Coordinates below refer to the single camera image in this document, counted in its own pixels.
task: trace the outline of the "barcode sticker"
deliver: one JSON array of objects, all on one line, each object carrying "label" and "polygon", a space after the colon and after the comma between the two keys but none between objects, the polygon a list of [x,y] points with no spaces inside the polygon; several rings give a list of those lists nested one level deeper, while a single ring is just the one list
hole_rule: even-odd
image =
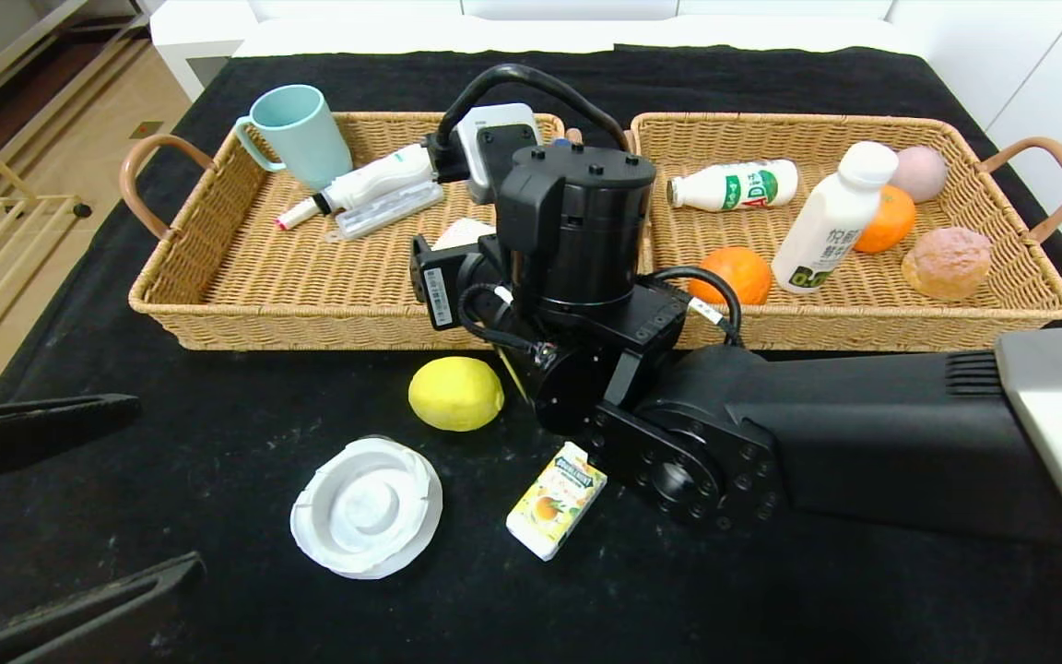
[{"label": "barcode sticker", "polygon": [[699,297],[691,297],[690,302],[687,303],[687,308],[695,311],[697,314],[710,320],[713,325],[719,325],[720,321],[723,320],[723,314],[720,313],[720,311],[714,310],[712,305],[704,303],[703,300]]},{"label": "barcode sticker", "polygon": [[450,297],[445,291],[442,269],[425,270],[425,289],[429,291],[429,304],[433,308],[433,325],[453,323],[453,310],[450,308]]}]

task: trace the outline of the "brown leather handle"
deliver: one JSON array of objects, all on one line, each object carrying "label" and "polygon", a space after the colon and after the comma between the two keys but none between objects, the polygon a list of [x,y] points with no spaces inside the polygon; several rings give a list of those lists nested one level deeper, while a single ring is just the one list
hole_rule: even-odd
[{"label": "brown leather handle", "polygon": [[[1052,140],[1044,136],[1024,138],[1020,140],[1020,142],[1014,143],[1014,146],[1010,146],[1006,150],[998,152],[997,155],[984,160],[984,163],[981,163],[978,168],[981,169],[982,172],[994,172],[998,169],[998,167],[1000,167],[1000,165],[1007,164],[1007,160],[1028,148],[1045,149],[1048,151],[1048,154],[1055,157],[1055,160],[1059,164],[1059,168],[1062,169],[1062,143],[1058,142],[1058,140]],[[1044,222],[1038,224],[1038,226],[1031,229],[1030,236],[1032,239],[1035,239],[1037,242],[1042,242],[1050,238],[1051,234],[1055,233],[1055,229],[1057,229],[1061,223],[1062,203],[1059,203],[1059,207],[1057,207],[1057,210],[1055,210],[1049,218],[1046,218]]]},{"label": "brown leather handle", "polygon": [[147,157],[161,146],[178,148],[186,152],[187,156],[194,159],[194,164],[201,165],[202,168],[211,170],[216,168],[216,163],[211,160],[211,157],[204,155],[203,151],[199,148],[191,146],[178,136],[170,134],[148,136],[142,140],[138,140],[134,148],[130,149],[130,154],[125,156],[125,160],[122,163],[122,172],[118,176],[118,185],[122,189],[122,201],[125,201],[125,205],[130,206],[130,210],[134,216],[159,240],[169,238],[170,228],[150,210],[147,203],[142,201],[142,197],[139,197],[136,177],[138,177],[138,170],[142,168],[142,164],[144,164]]}]

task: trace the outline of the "black tablecloth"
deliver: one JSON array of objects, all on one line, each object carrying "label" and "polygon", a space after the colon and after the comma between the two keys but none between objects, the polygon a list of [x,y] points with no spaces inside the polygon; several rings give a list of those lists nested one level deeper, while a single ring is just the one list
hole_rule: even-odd
[{"label": "black tablecloth", "polygon": [[[336,109],[444,109],[504,59],[623,125],[644,110],[922,116],[994,152],[922,59],[861,49],[234,59],[174,132],[215,152],[261,91],[303,81]],[[524,88],[487,100],[576,119]],[[170,219],[199,175],[165,151],[139,184]],[[1041,219],[1009,169],[997,177]],[[502,525],[556,446],[527,409],[467,435],[422,425],[406,388],[436,353],[186,352],[125,304],[152,248],[115,210],[0,380],[0,402],[110,391],[144,406],[126,431],[0,478],[0,618],[196,549],[209,577],[153,660],[1062,661],[1057,549],[810,515],[705,542],[613,486],[541,563]],[[1062,272],[1062,239],[1048,251]],[[445,514],[408,569],[350,581],[301,554],[288,514],[315,467],[371,432],[430,459]]]}]

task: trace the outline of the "lemon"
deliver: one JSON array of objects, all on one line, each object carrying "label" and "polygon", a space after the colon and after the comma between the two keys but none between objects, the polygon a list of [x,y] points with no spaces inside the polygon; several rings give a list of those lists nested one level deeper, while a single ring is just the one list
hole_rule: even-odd
[{"label": "lemon", "polygon": [[502,386],[484,361],[469,357],[434,359],[413,375],[409,405],[429,426],[446,431],[481,428],[502,410]]}]

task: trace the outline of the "light blue mug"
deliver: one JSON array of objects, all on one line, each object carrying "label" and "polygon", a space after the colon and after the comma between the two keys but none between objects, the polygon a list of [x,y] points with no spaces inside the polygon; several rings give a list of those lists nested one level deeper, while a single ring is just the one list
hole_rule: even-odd
[{"label": "light blue mug", "polygon": [[[281,158],[270,163],[253,143],[245,126],[252,124],[273,146]],[[294,177],[313,190],[328,186],[333,178],[350,172],[350,151],[330,116],[325,97],[311,85],[282,85],[253,102],[249,115],[237,119],[233,130],[249,155],[262,169],[278,172],[290,169]]]}]

